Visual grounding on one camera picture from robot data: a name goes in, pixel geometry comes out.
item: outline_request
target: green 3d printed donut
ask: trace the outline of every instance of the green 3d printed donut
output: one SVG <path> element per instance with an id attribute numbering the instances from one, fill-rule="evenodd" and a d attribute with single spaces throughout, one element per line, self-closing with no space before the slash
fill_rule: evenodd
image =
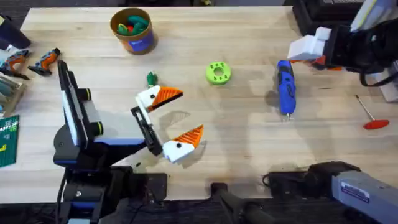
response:
<path id="1" fill-rule="evenodd" d="M 213 62 L 207 66 L 206 78 L 214 85 L 224 85 L 231 78 L 231 68 L 224 62 Z"/>

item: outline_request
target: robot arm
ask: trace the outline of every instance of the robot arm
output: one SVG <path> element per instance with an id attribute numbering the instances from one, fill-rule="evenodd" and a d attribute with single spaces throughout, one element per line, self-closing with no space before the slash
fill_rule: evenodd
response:
<path id="1" fill-rule="evenodd" d="M 123 198 L 166 198 L 166 174 L 138 174 L 131 166 L 114 164 L 145 147 L 154 156 L 163 153 L 171 162 L 194 150 L 203 126 L 162 144 L 148 115 L 182 96 L 182 91 L 154 86 L 138 94 L 132 116 L 120 117 L 97 110 L 90 89 L 79 88 L 62 60 L 58 74 L 65 125 L 54 137 L 53 161 L 65 168 L 65 174 L 58 191 L 56 223 L 75 219 L 98 223 Z"/>
<path id="2" fill-rule="evenodd" d="M 327 197 L 379 223 L 398 223 L 398 189 L 345 162 L 311 165 L 308 172 L 271 172 L 268 180 L 274 198 Z"/>
<path id="3" fill-rule="evenodd" d="M 288 59 L 325 56 L 326 66 L 346 67 L 351 72 L 360 73 L 364 86 L 389 83 L 398 74 L 373 85 L 366 83 L 365 74 L 382 72 L 398 59 L 398 19 L 381 22 L 395 14 L 392 11 L 395 7 L 396 1 L 367 0 L 351 26 L 319 27 L 314 36 L 306 35 L 290 44 Z"/>

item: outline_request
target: screwdriver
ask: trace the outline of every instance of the screwdriver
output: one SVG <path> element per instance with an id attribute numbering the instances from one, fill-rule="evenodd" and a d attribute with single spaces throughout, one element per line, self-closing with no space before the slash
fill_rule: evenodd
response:
<path id="1" fill-rule="evenodd" d="M 358 95 L 355 95 L 355 97 L 358 99 L 359 103 L 362 105 L 362 107 L 365 109 L 366 113 L 368 116 L 372 119 L 370 122 L 366 123 L 363 128 L 366 130 L 375 130 L 375 129 L 380 129 L 385 126 L 387 126 L 390 121 L 388 120 L 376 120 L 373 118 L 372 114 L 369 112 L 369 110 L 366 108 L 366 106 L 363 104 L 362 100 L 359 99 Z"/>
<path id="2" fill-rule="evenodd" d="M 294 85 L 294 76 L 292 65 L 287 60 L 280 60 L 277 65 L 279 109 L 280 113 L 290 116 L 296 109 L 296 86 Z"/>

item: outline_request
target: dremel tool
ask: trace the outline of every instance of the dremel tool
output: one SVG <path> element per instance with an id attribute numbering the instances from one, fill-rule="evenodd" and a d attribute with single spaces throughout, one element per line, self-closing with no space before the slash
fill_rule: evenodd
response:
<path id="1" fill-rule="evenodd" d="M 292 65 L 287 60 L 280 60 L 276 72 L 278 76 L 280 113 L 286 115 L 287 119 L 290 120 L 290 115 L 296 109 L 296 86 L 294 85 Z"/>

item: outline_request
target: tool handle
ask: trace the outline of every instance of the tool handle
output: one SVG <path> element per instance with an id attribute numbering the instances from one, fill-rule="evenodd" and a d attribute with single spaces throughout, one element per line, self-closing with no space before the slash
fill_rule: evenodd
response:
<path id="1" fill-rule="evenodd" d="M 58 56 L 61 54 L 60 50 L 58 48 L 53 49 L 49 52 L 47 52 L 47 54 L 45 54 L 41 59 L 40 59 L 40 65 L 44 70 L 48 70 L 49 69 L 49 65 L 54 63 Z"/>
<path id="2" fill-rule="evenodd" d="M 280 112 L 285 114 L 292 114 L 296 109 L 295 99 L 295 85 L 294 83 L 282 83 L 278 86 L 279 89 L 279 104 Z"/>
<path id="3" fill-rule="evenodd" d="M 28 50 L 18 51 L 15 54 L 8 57 L 6 62 L 3 63 L 2 67 L 5 67 L 5 69 L 10 70 L 12 73 L 16 73 L 14 65 L 19 63 L 24 63 L 28 54 L 29 54 Z"/>
<path id="4" fill-rule="evenodd" d="M 295 85 L 292 66 L 288 61 L 278 63 L 278 91 L 280 112 L 292 114 L 296 109 Z"/>
<path id="5" fill-rule="evenodd" d="M 366 130 L 375 130 L 375 129 L 384 128 L 389 124 L 390 124 L 390 121 L 388 121 L 388 120 L 373 120 L 371 122 L 366 123 L 363 126 L 363 128 Z"/>

